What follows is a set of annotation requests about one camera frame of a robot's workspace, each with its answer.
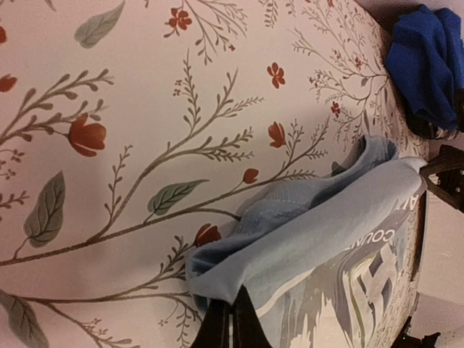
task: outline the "folded blue garment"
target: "folded blue garment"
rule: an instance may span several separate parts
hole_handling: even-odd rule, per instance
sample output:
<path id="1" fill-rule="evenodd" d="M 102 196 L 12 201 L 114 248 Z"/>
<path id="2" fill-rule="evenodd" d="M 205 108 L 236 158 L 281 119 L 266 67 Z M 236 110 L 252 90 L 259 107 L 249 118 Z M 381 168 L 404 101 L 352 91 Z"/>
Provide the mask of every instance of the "folded blue garment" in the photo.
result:
<path id="1" fill-rule="evenodd" d="M 233 304 L 242 284 L 256 308 L 285 283 L 331 259 L 425 191 L 418 158 L 397 159 L 397 147 L 366 137 L 348 170 L 332 178 L 278 183 L 252 204 L 233 233 L 192 252 L 190 292 L 205 312 L 208 299 Z"/>
<path id="2" fill-rule="evenodd" d="M 457 128 L 455 93 L 464 87 L 461 19 L 427 6 L 402 16 L 393 31 L 386 69 L 413 114 L 440 128 Z"/>

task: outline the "floral tablecloth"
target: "floral tablecloth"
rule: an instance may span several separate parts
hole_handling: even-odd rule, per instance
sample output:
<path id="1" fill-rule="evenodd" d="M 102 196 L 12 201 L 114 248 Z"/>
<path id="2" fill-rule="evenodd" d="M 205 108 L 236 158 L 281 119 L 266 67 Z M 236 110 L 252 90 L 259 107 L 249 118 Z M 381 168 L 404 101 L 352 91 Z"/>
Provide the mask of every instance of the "floral tablecloth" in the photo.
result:
<path id="1" fill-rule="evenodd" d="M 426 155 L 388 47 L 351 0 L 0 0 L 0 347 L 189 347 L 198 232 L 226 235 L 268 184 L 339 172 L 362 134 Z M 402 327 L 410 224 L 383 319 L 347 347 Z M 317 348 L 338 325 L 323 296 Z"/>

